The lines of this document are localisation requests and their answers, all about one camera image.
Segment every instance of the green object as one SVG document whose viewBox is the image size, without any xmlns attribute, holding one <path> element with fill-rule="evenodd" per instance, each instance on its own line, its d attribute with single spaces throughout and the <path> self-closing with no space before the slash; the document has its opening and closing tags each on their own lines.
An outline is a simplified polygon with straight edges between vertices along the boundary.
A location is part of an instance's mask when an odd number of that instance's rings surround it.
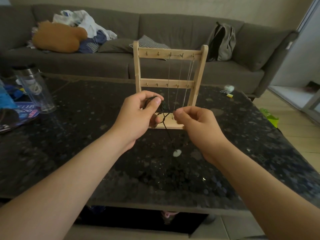
<svg viewBox="0 0 320 240">
<path fill-rule="evenodd" d="M 274 117 L 272 114 L 269 113 L 268 110 L 266 110 L 265 108 L 261 108 L 259 109 L 260 112 L 271 122 L 271 124 L 273 124 L 273 126 L 275 128 L 278 128 L 278 122 L 279 122 L 279 118 L 278 117 Z"/>
</svg>

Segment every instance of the wooden frame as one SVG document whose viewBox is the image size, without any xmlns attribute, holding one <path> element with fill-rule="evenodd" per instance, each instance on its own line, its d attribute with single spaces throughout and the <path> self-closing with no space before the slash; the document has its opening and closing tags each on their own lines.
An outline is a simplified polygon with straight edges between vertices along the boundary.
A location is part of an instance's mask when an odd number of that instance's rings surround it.
<svg viewBox="0 0 320 240">
<path fill-rule="evenodd" d="M 136 92 L 141 92 L 142 87 L 160 87 L 160 88 L 183 88 L 190 89 L 190 96 L 187 106 L 195 106 L 203 71 L 205 69 L 208 55 L 208 46 L 203 45 L 201 50 L 185 49 L 163 49 L 163 48 L 139 48 L 139 42 L 133 42 L 134 75 L 136 83 Z M 151 59 L 174 59 L 174 60 L 198 60 L 199 64 L 194 73 L 193 80 L 168 80 L 168 79 L 150 79 L 141 78 L 140 58 Z M 173 114 L 170 113 L 165 118 L 165 124 L 168 129 L 182 129 L 183 125 L 177 124 Z M 163 123 L 156 129 L 164 129 Z"/>
</svg>

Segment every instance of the marble tabletop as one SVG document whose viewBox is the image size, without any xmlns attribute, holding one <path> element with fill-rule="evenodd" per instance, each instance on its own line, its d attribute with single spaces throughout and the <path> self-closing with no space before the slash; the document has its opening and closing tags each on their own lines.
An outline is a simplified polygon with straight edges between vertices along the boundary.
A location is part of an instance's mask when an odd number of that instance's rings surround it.
<svg viewBox="0 0 320 240">
<path fill-rule="evenodd" d="M 0 135 L 0 197 L 14 198 L 66 163 L 114 123 L 131 80 L 47 78 L 58 109 Z M 150 88 L 168 98 L 167 88 Z M 320 207 L 320 175 L 241 92 L 201 86 L 197 105 L 211 109 L 243 153 Z M 184 90 L 169 90 L 171 110 Z M 183 130 L 148 129 L 101 181 L 88 204 L 213 214 L 250 214 L 226 178 Z M 174 149 L 181 149 L 173 157 Z"/>
</svg>

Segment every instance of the clear plastic bottle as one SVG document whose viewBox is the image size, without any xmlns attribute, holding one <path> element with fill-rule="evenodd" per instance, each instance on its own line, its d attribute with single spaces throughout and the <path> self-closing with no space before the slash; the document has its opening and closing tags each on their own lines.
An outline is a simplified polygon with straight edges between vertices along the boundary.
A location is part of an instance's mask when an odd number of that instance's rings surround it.
<svg viewBox="0 0 320 240">
<path fill-rule="evenodd" d="M 56 110 L 51 94 L 35 64 L 13 66 L 13 72 L 34 105 L 42 114 Z"/>
<path fill-rule="evenodd" d="M 18 106 L 14 103 L 13 99 L 7 93 L 3 87 L 3 83 L 0 80 L 0 109 L 16 109 Z"/>
</svg>

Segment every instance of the brown stuffed animal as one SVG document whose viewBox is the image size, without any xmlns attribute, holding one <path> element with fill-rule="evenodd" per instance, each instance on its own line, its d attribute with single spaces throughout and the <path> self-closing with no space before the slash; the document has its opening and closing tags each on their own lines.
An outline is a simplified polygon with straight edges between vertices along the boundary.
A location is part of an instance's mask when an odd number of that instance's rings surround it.
<svg viewBox="0 0 320 240">
<path fill-rule="evenodd" d="M 60 53 L 73 53 L 79 49 L 80 42 L 88 37 L 87 31 L 80 27 L 44 21 L 39 23 L 38 32 L 32 38 L 38 49 Z"/>
</svg>

